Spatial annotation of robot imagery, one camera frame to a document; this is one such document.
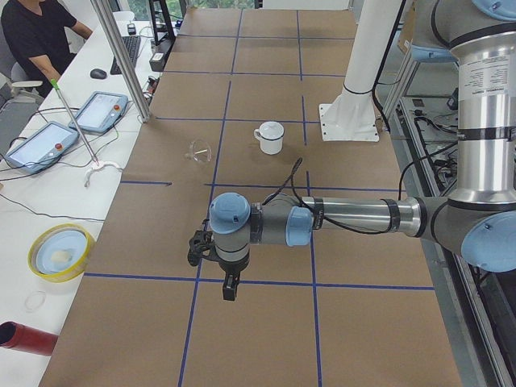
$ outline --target table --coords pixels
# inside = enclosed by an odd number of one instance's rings
[[[252,246],[236,302],[217,264],[186,261],[212,198],[262,202],[299,156],[301,195],[395,198],[389,134],[321,140],[355,33],[346,11],[188,10],[41,387],[460,385],[417,239]],[[267,120],[275,156],[253,136]],[[184,158],[196,138],[209,164]]]
[[[150,35],[147,22],[135,22],[141,35]],[[122,35],[127,35],[127,23],[119,22]],[[159,73],[151,71],[149,59],[152,56],[151,39],[142,38],[140,57],[135,67],[139,83],[144,87],[148,76],[158,77]],[[126,94],[131,100],[122,75],[108,75],[106,80],[90,78],[91,69],[104,69],[109,74],[113,55],[106,35],[101,27],[97,27],[79,51],[73,63],[59,80],[60,88],[70,106],[81,107],[87,98],[97,90]],[[53,90],[45,99],[40,109],[62,106]],[[59,123],[67,124],[68,115],[49,111],[45,115]],[[45,124],[40,116],[35,116],[23,130],[23,136],[29,136]],[[124,167],[138,137],[141,122],[138,111],[131,106],[124,118],[117,124],[119,137],[105,147],[99,154],[101,160],[112,160]],[[117,136],[111,130],[103,137],[88,135],[92,147],[96,151]],[[63,157],[61,161],[81,165],[89,160],[89,154],[82,146],[77,151]],[[8,167],[5,162],[0,169]],[[72,168],[64,164],[56,164],[50,169],[33,177],[6,181],[0,191],[17,202],[21,202],[33,210],[48,214],[67,214],[76,217],[104,219],[109,210],[114,193],[119,185],[121,174],[113,168],[94,173],[90,179],[90,187],[84,187],[84,176],[88,167]],[[23,176],[18,172],[0,172],[0,180]],[[65,321],[69,307],[81,281],[81,276],[62,283],[53,284],[34,275],[27,266],[27,253],[34,240],[48,228],[62,223],[76,223],[83,226],[96,239],[102,228],[102,222],[69,221],[65,218],[47,218],[36,216],[20,206],[0,198],[0,320],[15,321],[24,325],[39,328],[56,334]],[[35,291],[46,294],[44,304],[35,312],[27,312],[24,302]],[[48,364],[48,357],[36,356],[24,352],[0,350],[0,385],[34,386],[37,385]]]

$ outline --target red cylinder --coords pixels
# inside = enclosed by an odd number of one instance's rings
[[[0,347],[30,352],[37,355],[50,356],[58,335],[26,327],[16,322],[5,322],[0,325]]]

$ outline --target person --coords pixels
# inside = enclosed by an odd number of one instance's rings
[[[13,57],[31,81],[42,81],[46,97],[75,54],[69,50],[65,27],[88,39],[92,31],[77,21],[57,0],[8,0],[2,28]]]

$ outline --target label sticker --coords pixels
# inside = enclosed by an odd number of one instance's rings
[[[516,54],[464,63],[459,71],[461,101],[489,95],[516,95]]]

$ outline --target white mug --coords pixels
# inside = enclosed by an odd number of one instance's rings
[[[275,155],[283,147],[283,135],[285,129],[280,123],[268,121],[260,125],[260,129],[255,129],[255,138],[260,141],[260,149],[268,155]]]

